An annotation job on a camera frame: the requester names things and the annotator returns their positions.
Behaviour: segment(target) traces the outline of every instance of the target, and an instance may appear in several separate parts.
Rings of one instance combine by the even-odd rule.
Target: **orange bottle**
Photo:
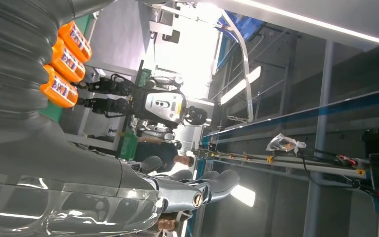
[[[59,36],[82,63],[89,61],[92,49],[74,21],[59,29]]]
[[[40,91],[45,94],[54,104],[63,107],[73,107],[77,102],[76,88],[64,80],[54,69],[45,65],[49,78],[48,83],[40,86]]]
[[[57,38],[56,44],[52,49],[53,59],[51,66],[65,79],[72,82],[81,81],[85,76],[85,67],[72,52],[70,52],[60,37]]]

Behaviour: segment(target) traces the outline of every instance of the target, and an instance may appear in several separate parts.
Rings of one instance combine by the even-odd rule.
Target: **ceiling light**
[[[277,13],[277,14],[287,16],[290,18],[294,18],[294,19],[297,19],[300,21],[308,22],[310,24],[321,26],[321,27],[324,27],[324,28],[327,28],[330,30],[338,31],[338,32],[345,33],[345,34],[348,34],[351,36],[356,36],[356,37],[359,37],[359,38],[362,38],[365,40],[369,40],[369,41],[379,43],[379,38],[369,36],[369,35],[365,35],[365,34],[362,34],[362,33],[356,32],[356,31],[348,30],[348,29],[345,29],[345,28],[342,28],[339,26],[331,25],[329,23],[325,23],[322,21],[314,20],[314,19],[311,19],[311,18],[308,18],[305,16],[301,16],[301,15],[298,15],[298,14],[295,14],[292,12],[284,11],[284,10],[278,9],[276,7],[268,6],[268,5],[259,3],[259,2],[255,2],[252,0],[233,0],[233,1],[240,2],[240,3],[246,4],[246,5],[252,6],[252,7],[259,8],[259,9],[263,9],[265,11]]]
[[[250,74],[248,74],[248,81],[249,83],[254,82],[256,79],[259,78],[261,75],[261,67],[255,68]],[[241,92],[243,89],[246,88],[246,80],[241,80],[235,87],[233,87],[230,91],[228,91],[224,96],[222,96],[222,99],[220,103],[223,105],[227,101],[229,101],[231,98],[233,98],[235,95],[237,95],[239,92]]]
[[[232,195],[233,197],[237,198],[239,201],[243,202],[244,204],[250,207],[253,207],[255,204],[256,193],[248,188],[245,188],[244,186],[237,185],[230,192],[230,195]]]

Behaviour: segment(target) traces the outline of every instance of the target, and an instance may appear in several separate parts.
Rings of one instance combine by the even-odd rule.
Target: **person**
[[[142,162],[151,156],[157,156],[163,162],[163,166],[156,170],[157,173],[171,171],[175,163],[182,163],[189,167],[194,165],[194,157],[179,155],[178,149],[173,143],[165,143],[158,138],[139,138],[134,161]]]

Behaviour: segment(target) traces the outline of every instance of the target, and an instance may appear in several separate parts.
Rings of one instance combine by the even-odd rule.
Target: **metal bracket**
[[[273,157],[273,156],[268,156],[268,157],[266,158],[266,161],[267,161],[268,163],[272,163],[272,160],[274,160],[274,157]]]

